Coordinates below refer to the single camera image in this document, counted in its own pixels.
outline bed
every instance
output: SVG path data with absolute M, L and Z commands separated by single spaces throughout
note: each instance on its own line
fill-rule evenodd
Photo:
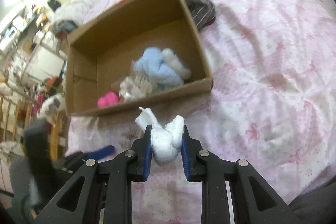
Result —
M 118 1 L 98 0 L 82 23 Z M 190 136 L 220 158 L 247 159 L 290 203 L 336 175 L 335 2 L 212 1 L 216 21 L 200 32 L 212 92 L 152 110 L 162 124 L 183 116 Z M 130 148 L 138 114 L 72 117 L 67 154 Z M 132 185 L 134 223 L 200 222 L 201 188 L 186 181 L 180 157 L 153 162 L 149 180 Z

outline red object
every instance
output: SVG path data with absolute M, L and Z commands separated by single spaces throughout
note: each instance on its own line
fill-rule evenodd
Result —
M 36 94 L 35 95 L 35 100 L 38 100 L 39 102 L 43 103 L 45 101 L 45 97 L 43 94 Z M 38 110 L 41 108 L 40 105 L 38 104 L 34 104 L 33 105 L 33 109 L 31 111 L 31 116 L 32 117 L 36 117 L 36 113 L 38 112 Z

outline gray striped cloth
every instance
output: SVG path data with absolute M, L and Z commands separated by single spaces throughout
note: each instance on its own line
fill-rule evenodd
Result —
M 185 0 L 185 2 L 198 30 L 215 21 L 216 10 L 211 0 Z

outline blue fabric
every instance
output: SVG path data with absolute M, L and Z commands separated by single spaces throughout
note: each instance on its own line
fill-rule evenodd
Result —
M 164 63 L 161 50 L 157 47 L 145 49 L 142 57 L 135 62 L 133 70 L 147 75 L 150 81 L 163 85 L 164 89 L 184 83 L 182 78 Z
M 106 158 L 107 156 L 113 155 L 114 150 L 115 149 L 113 145 L 108 145 L 106 147 L 103 147 L 102 149 L 87 153 L 87 155 L 84 157 L 84 160 L 101 160 L 103 158 Z

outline cardboard box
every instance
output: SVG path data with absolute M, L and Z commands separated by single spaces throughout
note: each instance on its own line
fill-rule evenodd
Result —
M 98 116 L 150 107 L 212 88 L 209 65 L 184 0 L 123 0 L 77 29 L 68 41 L 68 115 Z M 131 61 L 152 46 L 174 50 L 191 69 L 191 79 L 171 90 L 98 109 L 98 98 L 111 91 L 111 84 L 130 75 Z

